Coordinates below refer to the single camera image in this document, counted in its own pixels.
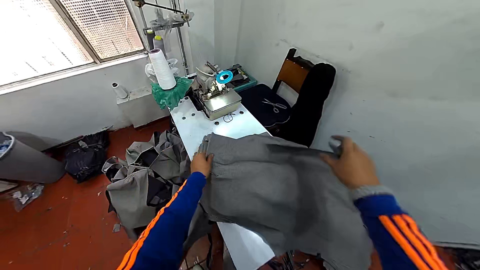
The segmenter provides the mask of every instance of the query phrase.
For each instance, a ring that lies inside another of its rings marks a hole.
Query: black cushion
[[[241,103],[247,110],[265,127],[273,126],[277,123],[284,123],[288,120],[291,107],[286,100],[277,95],[270,87],[259,84],[239,92]],[[285,105],[287,108],[278,108],[274,112],[274,106],[263,103],[267,99],[272,103]]]
[[[297,103],[293,105],[289,120],[281,125],[277,137],[310,147],[324,102],[335,79],[335,68],[327,63],[314,65],[303,81]]]

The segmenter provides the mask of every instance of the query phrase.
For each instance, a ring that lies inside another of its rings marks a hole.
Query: window
[[[0,35],[0,86],[144,49],[124,0],[3,0]]]

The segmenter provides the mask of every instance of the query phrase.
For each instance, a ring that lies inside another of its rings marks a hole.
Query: striped sleeve
[[[177,270],[182,245],[205,184],[201,172],[192,173],[148,224],[117,270]]]
[[[390,194],[355,200],[384,270],[447,270],[415,221]]]

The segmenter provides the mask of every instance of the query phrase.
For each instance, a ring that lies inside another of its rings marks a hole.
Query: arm
[[[345,137],[342,146],[340,159],[325,155],[322,158],[350,189],[382,268],[446,270],[415,221],[400,208],[392,193],[380,185],[375,165],[368,155],[350,138]]]
[[[202,189],[210,174],[213,155],[193,157],[190,177],[172,199],[148,224],[145,231],[125,254],[117,270],[176,270],[182,259],[182,246]]]

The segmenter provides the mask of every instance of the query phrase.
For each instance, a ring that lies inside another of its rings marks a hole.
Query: white thread cone
[[[121,98],[121,99],[124,99],[128,96],[128,93],[127,93],[127,90],[125,89],[125,87],[117,84],[117,83],[112,83],[112,88],[113,88],[113,91],[115,92],[115,94],[117,95],[117,97]]]
[[[158,84],[163,90],[172,89],[177,82],[173,77],[172,71],[168,66],[168,62],[163,55],[162,50],[153,49],[148,53],[152,61],[153,70],[155,71]]]

